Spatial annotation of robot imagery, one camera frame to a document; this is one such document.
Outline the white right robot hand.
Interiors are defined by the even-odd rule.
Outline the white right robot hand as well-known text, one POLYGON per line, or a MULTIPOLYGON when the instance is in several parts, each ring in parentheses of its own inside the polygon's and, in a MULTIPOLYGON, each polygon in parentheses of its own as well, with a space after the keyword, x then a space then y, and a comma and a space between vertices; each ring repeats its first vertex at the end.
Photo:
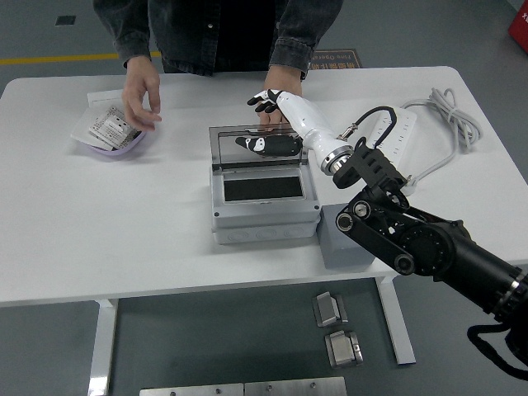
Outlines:
POLYGON ((255 112, 279 110, 292 129, 303 140, 305 148, 313 150, 321 171, 332 175, 331 167, 353 152, 351 146, 338 139, 323 113, 310 101, 286 91, 268 89, 251 97, 247 104, 257 105, 255 112))

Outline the person's left hand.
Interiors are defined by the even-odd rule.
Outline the person's left hand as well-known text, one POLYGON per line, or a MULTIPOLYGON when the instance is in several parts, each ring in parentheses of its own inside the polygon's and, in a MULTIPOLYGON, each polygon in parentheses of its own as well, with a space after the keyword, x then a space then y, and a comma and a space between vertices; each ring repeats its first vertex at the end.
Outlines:
MULTIPOLYGON (((290 92, 300 97, 303 96, 301 71, 289 66, 270 66, 263 83, 263 90, 269 89, 290 92)), ((287 123, 287 119, 279 110, 275 110, 272 113, 261 112, 259 119, 262 125, 287 123)))

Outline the person's right hand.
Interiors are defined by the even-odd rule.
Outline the person's right hand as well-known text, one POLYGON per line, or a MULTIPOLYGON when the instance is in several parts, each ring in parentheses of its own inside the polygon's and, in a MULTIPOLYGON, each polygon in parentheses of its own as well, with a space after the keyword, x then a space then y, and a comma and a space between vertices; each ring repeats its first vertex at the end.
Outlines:
POLYGON ((125 120, 137 130, 155 131, 160 116, 160 77, 150 58, 136 56, 126 62, 121 95, 125 120))

